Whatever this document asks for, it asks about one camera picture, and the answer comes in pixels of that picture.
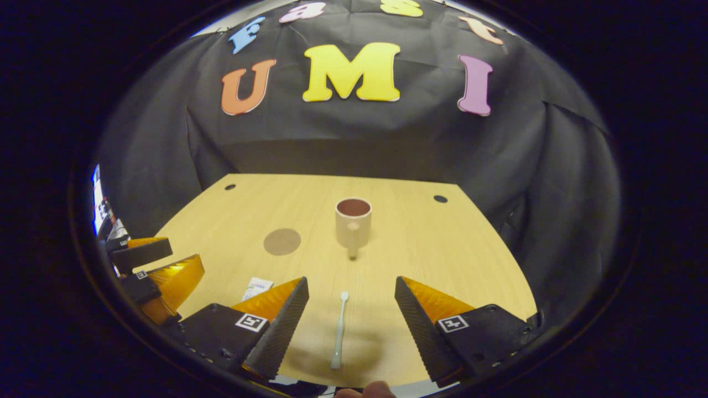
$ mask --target toothbrush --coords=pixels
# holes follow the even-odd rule
[[[349,300],[349,292],[342,292],[339,297],[342,299],[342,310],[339,312],[339,321],[337,322],[337,339],[334,343],[334,354],[332,354],[332,363],[330,368],[339,369],[342,366],[342,336],[344,335],[344,303]]]

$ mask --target orange letter u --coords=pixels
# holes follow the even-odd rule
[[[240,115],[256,109],[266,94],[268,73],[273,65],[275,65],[274,59],[267,59],[253,65],[251,70],[256,74],[253,78],[253,91],[248,98],[243,100],[239,99],[239,82],[246,70],[238,69],[224,76],[222,79],[222,83],[224,83],[222,110],[227,115]]]

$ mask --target brown circle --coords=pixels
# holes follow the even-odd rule
[[[371,205],[361,199],[345,199],[337,204],[337,210],[349,217],[358,217],[371,210]]]
[[[265,251],[274,256],[290,254],[300,246],[300,234],[294,229],[276,229],[263,240]]]

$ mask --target wooden table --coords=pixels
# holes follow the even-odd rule
[[[236,187],[224,189],[230,184]],[[440,203],[433,199],[442,195]],[[351,261],[335,237],[335,204],[372,203],[369,243]],[[291,228],[302,243],[291,254],[266,252],[270,232]],[[394,299],[399,275],[480,307],[501,305],[521,319],[536,312],[529,286],[509,250],[454,184],[340,176],[229,174],[186,205],[159,231],[173,255],[151,270],[200,254],[206,273],[179,308],[238,303],[251,277],[275,285],[306,276],[310,299],[280,367],[308,382],[363,387],[428,379]],[[329,368],[340,311],[345,310],[342,368]]]

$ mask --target yellow letter m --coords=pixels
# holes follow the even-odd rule
[[[359,78],[364,79],[356,91],[364,101],[398,101],[401,92],[394,87],[394,56],[401,51],[395,44],[373,42],[364,46],[352,62],[335,45],[318,45],[305,51],[310,58],[309,88],[302,94],[307,102],[327,101],[332,90],[327,77],[341,98],[347,98]]]

